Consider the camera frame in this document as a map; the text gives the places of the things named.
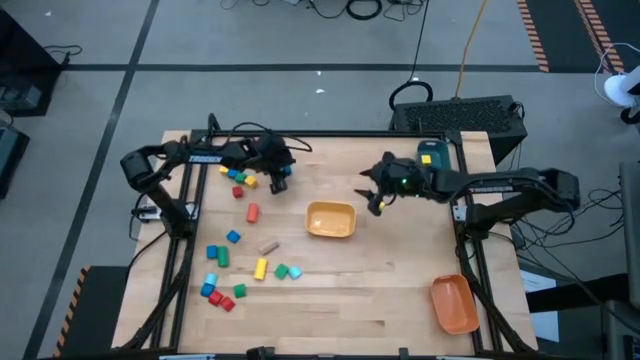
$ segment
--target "small wooden block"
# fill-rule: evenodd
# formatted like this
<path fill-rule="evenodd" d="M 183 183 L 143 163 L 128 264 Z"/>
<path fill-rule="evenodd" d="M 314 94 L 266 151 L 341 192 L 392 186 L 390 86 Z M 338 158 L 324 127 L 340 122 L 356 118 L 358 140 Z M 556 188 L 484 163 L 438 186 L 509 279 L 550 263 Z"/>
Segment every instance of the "small wooden block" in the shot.
<path fill-rule="evenodd" d="M 251 203 L 249 204 L 249 211 L 247 211 L 247 222 L 255 224 L 258 221 L 258 214 L 260 213 L 260 208 L 258 204 Z"/>
<path fill-rule="evenodd" d="M 202 285 L 202 289 L 200 290 L 200 295 L 204 297 L 209 297 L 211 296 L 211 293 L 213 293 L 213 290 L 215 290 L 215 288 L 216 288 L 215 286 L 205 283 Z"/>
<path fill-rule="evenodd" d="M 238 175 L 236 175 L 235 179 L 236 182 L 238 184 L 244 184 L 244 180 L 247 178 L 247 175 L 243 174 L 243 173 L 238 173 Z"/>
<path fill-rule="evenodd" d="M 262 244 L 259 248 L 258 251 L 260 252 L 260 255 L 264 256 L 267 255 L 268 253 L 272 252 L 273 250 L 277 249 L 280 246 L 280 243 L 277 241 L 271 241 L 271 242 L 267 242 Z"/>
<path fill-rule="evenodd" d="M 218 247 L 215 245 L 207 246 L 207 259 L 215 259 L 218 257 Z"/>
<path fill-rule="evenodd" d="M 253 277 L 256 280 L 264 280 L 265 275 L 267 274 L 267 259 L 259 258 L 258 262 L 256 262 L 256 271 L 253 274 Z"/>
<path fill-rule="evenodd" d="M 231 188 L 231 193 L 236 199 L 239 199 L 244 195 L 244 191 L 242 191 L 242 187 L 240 186 L 234 186 L 233 188 Z"/>
<path fill-rule="evenodd" d="M 288 272 L 289 268 L 285 264 L 280 264 L 278 265 L 278 268 L 276 269 L 274 274 L 278 279 L 282 280 L 285 276 L 287 276 Z"/>
<path fill-rule="evenodd" d="M 247 184 L 247 186 L 252 189 L 255 189 L 256 187 L 258 187 L 258 179 L 256 179 L 251 175 L 247 176 L 247 178 L 244 179 L 244 183 Z"/>
<path fill-rule="evenodd" d="M 213 290 L 213 292 L 209 296 L 209 303 L 213 306 L 218 306 L 223 297 L 224 295 L 218 292 L 218 290 Z"/>
<path fill-rule="evenodd" d="M 236 303 L 234 303 L 233 300 L 231 300 L 230 298 L 225 297 L 220 301 L 220 305 L 222 306 L 223 309 L 229 312 L 231 311 L 231 309 L 233 309 L 234 306 L 236 306 Z"/>
<path fill-rule="evenodd" d="M 210 284 L 213 286 L 216 286 L 217 281 L 218 281 L 218 275 L 213 273 L 208 273 L 207 276 L 204 278 L 205 284 Z"/>
<path fill-rule="evenodd" d="M 302 270 L 300 270 L 299 267 L 297 266 L 292 266 L 289 268 L 289 276 L 291 276 L 291 278 L 293 280 L 297 279 L 300 277 L 300 275 L 302 275 Z"/>
<path fill-rule="evenodd" d="M 247 296 L 247 287 L 245 284 L 238 284 L 233 287 L 233 294 L 236 296 L 236 299 Z"/>
<path fill-rule="evenodd" d="M 218 266 L 229 266 L 229 249 L 226 246 L 218 246 Z"/>
<path fill-rule="evenodd" d="M 231 230 L 227 234 L 227 240 L 235 244 L 240 240 L 240 234 L 238 234 L 235 230 Z"/>

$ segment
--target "red block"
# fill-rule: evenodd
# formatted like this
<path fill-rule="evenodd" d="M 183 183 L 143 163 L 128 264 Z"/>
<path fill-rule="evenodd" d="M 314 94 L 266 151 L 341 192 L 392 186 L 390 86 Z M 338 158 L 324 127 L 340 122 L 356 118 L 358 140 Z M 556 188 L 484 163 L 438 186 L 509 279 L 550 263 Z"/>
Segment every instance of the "red block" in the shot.
<path fill-rule="evenodd" d="M 218 306 L 223 297 L 224 295 L 222 295 L 218 290 L 213 290 L 211 296 L 209 296 L 209 303 L 213 306 Z"/>
<path fill-rule="evenodd" d="M 229 312 L 231 311 L 231 309 L 233 309 L 234 306 L 236 306 L 236 303 L 234 303 L 230 298 L 226 297 L 222 299 L 222 301 L 220 301 L 220 305 L 222 305 L 223 309 Z"/>
<path fill-rule="evenodd" d="M 249 211 L 247 212 L 247 222 L 255 223 L 258 221 L 258 204 L 251 203 L 249 204 Z"/>
<path fill-rule="evenodd" d="M 244 192 L 242 191 L 242 187 L 241 186 L 234 186 L 231 191 L 233 192 L 233 197 L 236 199 L 239 199 L 242 197 L 242 195 L 244 195 Z"/>

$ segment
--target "yellow bowl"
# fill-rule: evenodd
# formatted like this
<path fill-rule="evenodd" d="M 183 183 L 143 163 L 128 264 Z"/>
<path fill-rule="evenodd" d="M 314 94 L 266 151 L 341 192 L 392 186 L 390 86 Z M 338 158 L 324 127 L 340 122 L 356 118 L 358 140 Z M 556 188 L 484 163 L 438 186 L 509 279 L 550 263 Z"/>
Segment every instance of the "yellow bowl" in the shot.
<path fill-rule="evenodd" d="M 356 209 L 347 203 L 314 201 L 307 207 L 305 226 L 314 235 L 347 237 L 356 229 Z"/>

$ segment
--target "yellow cylinder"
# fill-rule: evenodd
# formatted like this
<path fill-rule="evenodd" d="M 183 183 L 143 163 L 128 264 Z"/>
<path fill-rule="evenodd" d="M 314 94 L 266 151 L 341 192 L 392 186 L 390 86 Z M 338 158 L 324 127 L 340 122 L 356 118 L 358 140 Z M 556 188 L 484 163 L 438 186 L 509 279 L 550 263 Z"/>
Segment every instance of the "yellow cylinder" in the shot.
<path fill-rule="evenodd" d="M 259 258 L 256 263 L 256 272 L 253 275 L 256 280 L 264 280 L 265 275 L 267 274 L 267 259 Z"/>

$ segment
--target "green block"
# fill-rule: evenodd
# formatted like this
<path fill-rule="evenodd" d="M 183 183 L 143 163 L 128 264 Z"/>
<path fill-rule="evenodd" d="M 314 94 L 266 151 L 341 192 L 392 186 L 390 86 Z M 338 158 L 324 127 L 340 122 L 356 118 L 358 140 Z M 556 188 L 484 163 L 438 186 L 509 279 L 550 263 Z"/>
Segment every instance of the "green block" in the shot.
<path fill-rule="evenodd" d="M 233 294 L 236 296 L 236 299 L 245 297 L 247 296 L 247 287 L 244 284 L 238 284 L 233 287 Z"/>
<path fill-rule="evenodd" d="M 289 268 L 286 267 L 284 264 L 280 264 L 278 265 L 278 268 L 275 271 L 276 277 L 280 280 L 284 279 L 285 276 L 287 276 L 287 273 L 289 272 Z"/>
<path fill-rule="evenodd" d="M 244 184 L 244 179 L 247 178 L 247 175 L 243 174 L 243 173 L 238 173 L 238 175 L 236 175 L 236 182 L 238 184 Z"/>
<path fill-rule="evenodd" d="M 229 266 L 229 249 L 226 246 L 218 246 L 218 266 Z"/>

